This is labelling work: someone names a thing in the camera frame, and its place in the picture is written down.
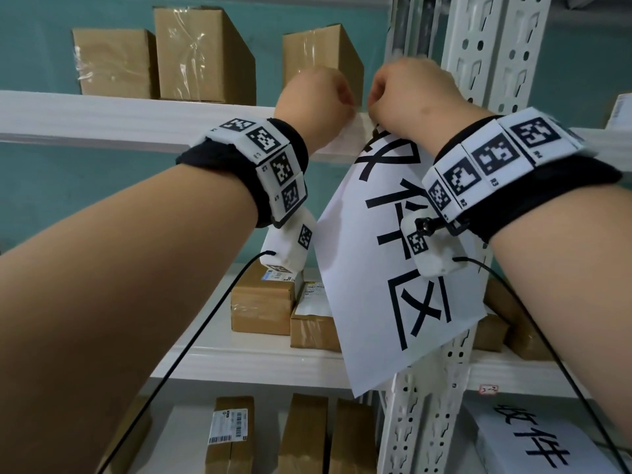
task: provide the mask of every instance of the hand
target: hand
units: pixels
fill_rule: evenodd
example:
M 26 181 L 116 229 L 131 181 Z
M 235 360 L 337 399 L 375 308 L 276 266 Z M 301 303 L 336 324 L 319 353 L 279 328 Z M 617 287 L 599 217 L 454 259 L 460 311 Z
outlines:
M 368 114 L 436 156 L 454 135 L 493 113 L 468 103 L 452 75 L 432 60 L 401 58 L 375 73 Z
M 344 75 L 334 68 L 315 66 L 290 80 L 280 94 L 274 117 L 298 131 L 311 156 L 353 119 L 354 106 Z

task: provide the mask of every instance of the person's right hand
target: person's right hand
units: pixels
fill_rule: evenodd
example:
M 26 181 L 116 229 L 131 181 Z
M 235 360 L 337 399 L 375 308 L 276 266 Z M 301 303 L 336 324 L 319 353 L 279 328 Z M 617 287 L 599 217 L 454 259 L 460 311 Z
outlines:
M 468 103 L 452 75 L 429 59 L 402 58 L 383 65 L 367 104 L 375 123 L 419 143 L 432 156 L 462 129 L 492 114 Z

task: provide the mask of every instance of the sheet of paper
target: sheet of paper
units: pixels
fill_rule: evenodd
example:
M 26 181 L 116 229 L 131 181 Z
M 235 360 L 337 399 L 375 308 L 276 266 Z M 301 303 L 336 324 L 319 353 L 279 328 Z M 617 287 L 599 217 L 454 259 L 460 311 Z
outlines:
M 428 206 L 421 179 L 431 165 L 431 156 L 415 144 L 378 135 L 343 179 L 314 234 L 355 396 L 485 315 L 478 268 L 422 278 L 399 230 L 403 216 Z M 473 235 L 460 238 L 476 257 Z
M 464 401 L 500 469 L 512 474 L 616 474 L 599 448 L 572 423 L 532 407 L 491 398 Z

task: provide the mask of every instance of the black and white square marker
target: black and white square marker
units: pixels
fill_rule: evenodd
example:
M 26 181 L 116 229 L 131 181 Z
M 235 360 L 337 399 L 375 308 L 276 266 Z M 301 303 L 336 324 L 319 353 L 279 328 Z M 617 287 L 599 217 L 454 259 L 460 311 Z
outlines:
M 543 118 L 537 117 L 510 127 L 510 130 L 528 148 L 546 145 L 547 143 L 561 140 L 562 137 Z
M 289 183 L 283 190 L 281 190 L 281 197 L 283 198 L 283 207 L 287 213 L 292 209 L 297 202 L 299 202 L 298 185 L 296 179 Z
M 418 232 L 412 232 L 409 234 L 406 239 L 408 240 L 408 245 L 410 246 L 413 254 L 421 254 L 424 251 L 428 251 L 428 245 Z
M 270 166 L 273 168 L 274 176 L 279 182 L 279 186 L 283 186 L 285 182 L 294 176 L 294 171 L 285 152 L 270 161 Z
M 428 190 L 428 195 L 432 198 L 435 206 L 437 206 L 440 211 L 443 211 L 450 202 L 450 197 L 438 181 L 435 181 L 431 189 Z
M 272 153 L 280 147 L 280 142 L 262 126 L 246 133 L 246 136 L 265 153 Z
M 298 235 L 298 244 L 307 250 L 310 247 L 311 240 L 312 230 L 303 224 L 303 227 L 301 228 L 301 234 Z
M 257 123 L 255 123 L 254 121 L 248 121 L 247 119 L 233 118 L 230 121 L 227 121 L 226 123 L 219 125 L 219 127 L 230 129 L 232 131 L 237 131 L 238 133 L 241 133 L 245 129 L 248 129 L 249 127 L 255 124 Z
M 292 271 L 288 271 L 283 266 L 268 265 L 268 268 L 273 269 L 275 271 L 282 272 L 282 273 L 291 273 L 292 272 Z
M 520 158 L 517 149 L 503 133 L 494 136 L 470 155 L 487 175 Z
M 481 181 L 481 177 L 476 172 L 476 168 L 467 158 L 462 158 L 454 166 L 442 173 L 450 189 L 455 195 L 461 195 L 469 190 L 476 183 Z

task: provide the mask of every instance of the forearm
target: forearm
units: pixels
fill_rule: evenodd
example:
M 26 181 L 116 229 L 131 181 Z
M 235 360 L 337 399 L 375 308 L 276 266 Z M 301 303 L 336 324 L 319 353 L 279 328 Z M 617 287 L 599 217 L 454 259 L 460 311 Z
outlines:
M 570 191 L 499 231 L 491 246 L 533 318 L 632 439 L 632 193 Z
M 95 467 L 256 222 L 235 177 L 177 166 L 0 258 L 0 403 L 11 406 L 0 416 L 2 450 L 16 463 L 8 471 Z

